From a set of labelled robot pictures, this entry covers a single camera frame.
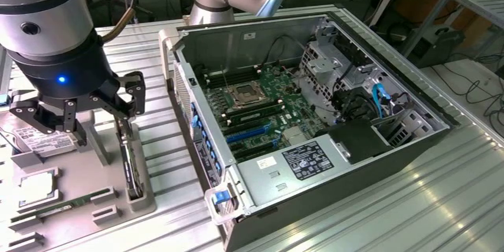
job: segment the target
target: white label sticker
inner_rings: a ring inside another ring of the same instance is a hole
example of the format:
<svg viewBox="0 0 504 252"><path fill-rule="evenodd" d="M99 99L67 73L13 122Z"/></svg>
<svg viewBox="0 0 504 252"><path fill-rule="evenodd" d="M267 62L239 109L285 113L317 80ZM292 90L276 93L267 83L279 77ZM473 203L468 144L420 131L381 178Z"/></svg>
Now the white label sticker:
<svg viewBox="0 0 504 252"><path fill-rule="evenodd" d="M271 156L271 157L268 157L265 159L259 160L257 161L257 165L259 165L260 169L268 168L269 166L276 165L276 160Z"/></svg>
<svg viewBox="0 0 504 252"><path fill-rule="evenodd" d="M249 32L248 34L244 34L244 40L252 40L255 39L255 32Z"/></svg>
<svg viewBox="0 0 504 252"><path fill-rule="evenodd" d="M44 134L33 127L15 130L16 135L21 138L25 145L35 153L44 153L63 147L72 146L72 139L67 134L55 132Z"/></svg>

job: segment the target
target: pcie slot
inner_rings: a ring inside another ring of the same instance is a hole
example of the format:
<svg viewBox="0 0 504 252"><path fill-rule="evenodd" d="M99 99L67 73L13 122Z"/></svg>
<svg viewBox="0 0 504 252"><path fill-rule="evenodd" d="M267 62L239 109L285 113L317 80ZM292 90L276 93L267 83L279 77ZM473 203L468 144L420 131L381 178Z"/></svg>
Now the pcie slot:
<svg viewBox="0 0 504 252"><path fill-rule="evenodd" d="M241 140L244 140L247 138L259 136L259 135L267 133L268 130L269 130L269 125L265 125L261 128L253 129L253 130L247 131L247 132L244 132L241 134L236 134L233 136L227 137L227 142L228 143L233 143L233 142L241 141Z"/></svg>
<svg viewBox="0 0 504 252"><path fill-rule="evenodd" d="M241 125L237 125L235 127L229 127L227 130L223 131L223 135L228 136L228 135L235 134L237 132L241 132L241 131L249 130L252 128L256 128L260 125L263 125L263 123L260 121L247 122L247 123L244 123Z"/></svg>
<svg viewBox="0 0 504 252"><path fill-rule="evenodd" d="M272 149L273 147L276 146L276 143L272 141L272 142L268 142L260 146L256 146L253 148L249 148L247 150L241 150L239 151L237 153L235 153L235 158L244 158L252 154L260 154L263 153L264 151Z"/></svg>

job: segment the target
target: blue pcie slot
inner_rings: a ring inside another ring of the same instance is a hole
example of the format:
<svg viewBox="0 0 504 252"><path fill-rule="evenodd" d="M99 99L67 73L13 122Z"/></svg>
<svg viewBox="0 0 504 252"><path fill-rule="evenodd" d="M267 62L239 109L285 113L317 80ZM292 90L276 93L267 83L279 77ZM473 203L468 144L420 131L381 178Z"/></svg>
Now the blue pcie slot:
<svg viewBox="0 0 504 252"><path fill-rule="evenodd" d="M269 125L265 125L261 128L247 131L243 134L237 134L237 135L233 135L231 137L227 137L227 142L228 143L237 142L237 141L241 141L241 140L251 138L253 136L261 135L261 134L268 132L268 129L269 129Z"/></svg>

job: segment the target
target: cpu socket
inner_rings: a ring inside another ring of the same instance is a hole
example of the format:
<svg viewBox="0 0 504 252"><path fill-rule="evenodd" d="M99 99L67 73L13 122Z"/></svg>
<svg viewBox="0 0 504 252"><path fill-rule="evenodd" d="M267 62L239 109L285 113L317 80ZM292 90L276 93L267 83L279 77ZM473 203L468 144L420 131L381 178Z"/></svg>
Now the cpu socket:
<svg viewBox="0 0 504 252"><path fill-rule="evenodd" d="M235 101L235 109L240 109L248 104L259 103L268 99L260 85L255 81L229 87L229 95Z"/></svg>

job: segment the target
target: warning label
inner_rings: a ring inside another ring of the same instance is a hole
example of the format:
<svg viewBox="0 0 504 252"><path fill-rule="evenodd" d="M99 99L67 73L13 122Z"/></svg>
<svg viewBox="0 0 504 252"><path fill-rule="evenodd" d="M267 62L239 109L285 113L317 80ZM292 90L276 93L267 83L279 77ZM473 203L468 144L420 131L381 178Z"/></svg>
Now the warning label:
<svg viewBox="0 0 504 252"><path fill-rule="evenodd" d="M47 135L33 127L16 129L15 133L29 150L39 154L73 146L71 137L64 133L55 132Z"/></svg>
<svg viewBox="0 0 504 252"><path fill-rule="evenodd" d="M316 141L281 153L299 180L304 180L333 168Z"/></svg>

